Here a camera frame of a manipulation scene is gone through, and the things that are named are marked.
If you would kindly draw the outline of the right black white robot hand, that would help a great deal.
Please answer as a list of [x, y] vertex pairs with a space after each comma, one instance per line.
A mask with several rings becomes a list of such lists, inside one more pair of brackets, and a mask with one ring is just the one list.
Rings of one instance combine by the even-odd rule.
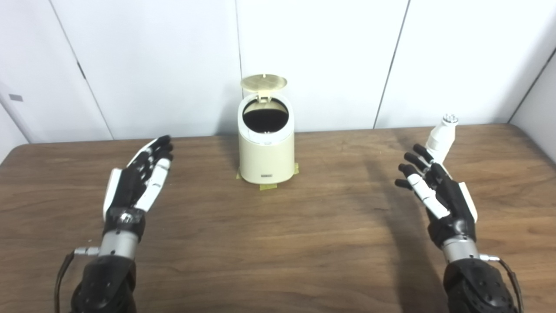
[[397, 187], [412, 191], [425, 205], [431, 241], [441, 248], [444, 242], [456, 236], [477, 240], [475, 218], [471, 213], [460, 183], [453, 180], [441, 163], [421, 144], [406, 152], [407, 164], [398, 166], [405, 179], [396, 179]]

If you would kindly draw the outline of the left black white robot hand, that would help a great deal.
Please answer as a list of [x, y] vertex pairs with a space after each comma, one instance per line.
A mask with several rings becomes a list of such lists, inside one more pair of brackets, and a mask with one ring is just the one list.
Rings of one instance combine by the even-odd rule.
[[157, 137], [139, 149], [125, 168], [110, 172], [103, 203], [103, 234], [123, 230], [142, 238], [146, 214], [169, 175], [172, 151], [170, 135]]

